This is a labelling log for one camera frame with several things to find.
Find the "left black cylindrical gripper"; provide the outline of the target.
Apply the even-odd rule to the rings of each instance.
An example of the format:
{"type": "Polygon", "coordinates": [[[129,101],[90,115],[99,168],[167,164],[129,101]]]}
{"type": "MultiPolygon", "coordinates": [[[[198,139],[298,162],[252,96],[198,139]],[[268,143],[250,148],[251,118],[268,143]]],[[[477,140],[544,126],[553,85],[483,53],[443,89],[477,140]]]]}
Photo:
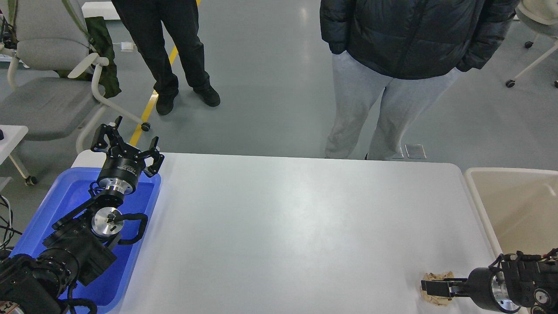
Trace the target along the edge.
{"type": "Polygon", "coordinates": [[[147,177],[155,176],[165,155],[158,149],[159,137],[154,137],[147,150],[135,153],[135,161],[129,159],[128,143],[119,134],[122,119],[118,116],[113,123],[102,123],[94,133],[90,151],[104,153],[107,158],[96,181],[98,186],[104,190],[132,194],[137,189],[142,171],[147,177]]]}

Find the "right black cylindrical gripper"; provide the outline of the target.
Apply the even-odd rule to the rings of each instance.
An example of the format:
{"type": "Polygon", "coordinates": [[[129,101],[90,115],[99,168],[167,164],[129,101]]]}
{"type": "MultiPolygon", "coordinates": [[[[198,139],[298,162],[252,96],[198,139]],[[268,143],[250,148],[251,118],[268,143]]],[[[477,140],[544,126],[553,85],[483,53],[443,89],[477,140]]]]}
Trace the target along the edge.
{"type": "Polygon", "coordinates": [[[504,276],[489,268],[475,268],[467,280],[421,280],[421,290],[435,297],[468,297],[484,310],[504,314],[520,310],[508,296],[504,276]]]}

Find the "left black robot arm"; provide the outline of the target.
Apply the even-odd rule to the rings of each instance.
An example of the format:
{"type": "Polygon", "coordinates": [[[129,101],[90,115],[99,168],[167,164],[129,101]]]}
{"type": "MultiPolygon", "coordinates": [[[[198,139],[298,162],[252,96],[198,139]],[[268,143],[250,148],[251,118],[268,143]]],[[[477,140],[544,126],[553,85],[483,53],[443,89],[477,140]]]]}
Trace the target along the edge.
{"type": "Polygon", "coordinates": [[[1,305],[9,314],[75,314],[78,307],[96,314],[93,300],[74,297],[77,284],[100,277],[117,260],[115,246],[142,240],[148,216],[119,207],[136,191],[141,174],[155,176],[165,157],[158,137],[145,151],[125,142],[118,131],[122,119],[96,129],[90,149],[106,159],[90,184],[90,198],[52,225],[38,257],[16,254],[1,262],[1,305]]]}

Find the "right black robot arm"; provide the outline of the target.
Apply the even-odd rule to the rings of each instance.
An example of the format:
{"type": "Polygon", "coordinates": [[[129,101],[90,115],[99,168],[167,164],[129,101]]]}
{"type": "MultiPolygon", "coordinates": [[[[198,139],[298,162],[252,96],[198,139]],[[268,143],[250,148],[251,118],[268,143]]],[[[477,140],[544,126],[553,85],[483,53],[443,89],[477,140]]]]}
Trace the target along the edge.
{"type": "Polygon", "coordinates": [[[421,290],[428,296],[470,298],[479,308],[504,314],[516,314],[522,308],[530,314],[556,314],[557,249],[544,255],[500,254],[467,278],[421,280],[421,290]]]}

